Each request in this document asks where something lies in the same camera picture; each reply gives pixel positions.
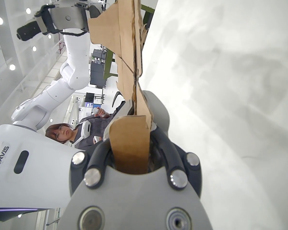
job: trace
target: bolt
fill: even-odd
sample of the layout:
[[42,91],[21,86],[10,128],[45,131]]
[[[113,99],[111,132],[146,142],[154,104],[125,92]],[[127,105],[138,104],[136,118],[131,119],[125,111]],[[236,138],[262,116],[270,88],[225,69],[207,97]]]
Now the bolt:
[[187,162],[191,166],[197,166],[198,164],[200,164],[200,159],[199,159],[199,157],[196,154],[188,153],[187,154]]
[[85,185],[88,187],[93,187],[96,185],[101,179],[101,173],[96,168],[90,168],[85,174],[84,174],[84,182]]
[[75,165],[79,165],[84,161],[85,154],[83,152],[75,153],[72,157],[72,163]]
[[166,217],[168,230],[191,230],[191,219],[188,213],[181,208],[172,209]]
[[98,207],[87,208],[80,216],[80,230],[102,230],[104,228],[105,215]]
[[188,184],[188,177],[185,172],[180,169],[174,170],[171,175],[171,182],[174,186],[178,188],[184,188]]

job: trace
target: woman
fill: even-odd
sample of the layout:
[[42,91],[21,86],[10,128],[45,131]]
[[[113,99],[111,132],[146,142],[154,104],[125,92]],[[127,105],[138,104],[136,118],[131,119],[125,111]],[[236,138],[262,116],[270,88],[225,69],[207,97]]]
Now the woman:
[[[87,120],[92,124],[90,128],[90,136],[78,142],[75,145],[75,148],[87,150],[89,147],[95,144],[95,141],[93,140],[94,136],[102,138],[106,127],[117,114],[117,112],[121,109],[124,103],[125,102],[123,101],[121,105],[116,108],[113,114],[109,114],[105,112],[105,110],[98,107],[99,111],[97,114],[83,118],[80,123]],[[62,144],[66,143],[67,141],[70,141],[73,144],[81,136],[81,126],[82,124],[79,124],[75,129],[72,129],[69,124],[64,123],[51,125],[47,128],[45,136]]]

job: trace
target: short brown hair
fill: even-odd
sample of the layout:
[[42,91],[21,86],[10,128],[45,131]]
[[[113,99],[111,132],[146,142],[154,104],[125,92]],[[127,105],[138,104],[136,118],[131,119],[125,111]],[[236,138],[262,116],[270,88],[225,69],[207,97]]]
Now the short brown hair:
[[66,126],[66,127],[69,127],[69,128],[72,128],[69,124],[66,124],[66,123],[60,123],[60,124],[54,124],[54,125],[51,125],[49,126],[47,129],[46,129],[46,134],[45,136],[50,138],[50,139],[53,139],[57,142],[60,142],[62,144],[65,144],[67,142],[67,140],[65,141],[58,141],[58,139],[56,138],[56,134],[53,132],[54,130],[58,130],[60,126]]

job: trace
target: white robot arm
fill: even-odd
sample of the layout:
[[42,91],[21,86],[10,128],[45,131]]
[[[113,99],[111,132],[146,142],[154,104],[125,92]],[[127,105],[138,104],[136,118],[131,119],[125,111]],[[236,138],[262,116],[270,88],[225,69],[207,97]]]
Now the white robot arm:
[[43,6],[41,11],[35,14],[33,21],[18,29],[18,37],[22,40],[36,35],[36,32],[30,28],[32,24],[35,27],[38,25],[43,34],[48,32],[65,34],[67,60],[60,69],[61,79],[53,81],[51,86],[40,95],[24,101],[16,108],[12,115],[13,124],[35,131],[42,128],[57,106],[70,97],[75,90],[88,85],[90,36],[86,34],[87,18],[96,17],[101,12],[101,4],[97,3],[97,0],[57,0],[55,3]]

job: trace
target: torn cardboard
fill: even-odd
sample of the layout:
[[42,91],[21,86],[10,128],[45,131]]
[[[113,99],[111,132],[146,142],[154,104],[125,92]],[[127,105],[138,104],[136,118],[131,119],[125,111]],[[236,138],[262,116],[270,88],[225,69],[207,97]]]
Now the torn cardboard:
[[143,174],[148,170],[153,114],[138,83],[142,75],[143,20],[140,0],[117,0],[97,18],[88,20],[93,44],[115,53],[117,88],[132,99],[135,113],[111,122],[109,138],[119,171]]

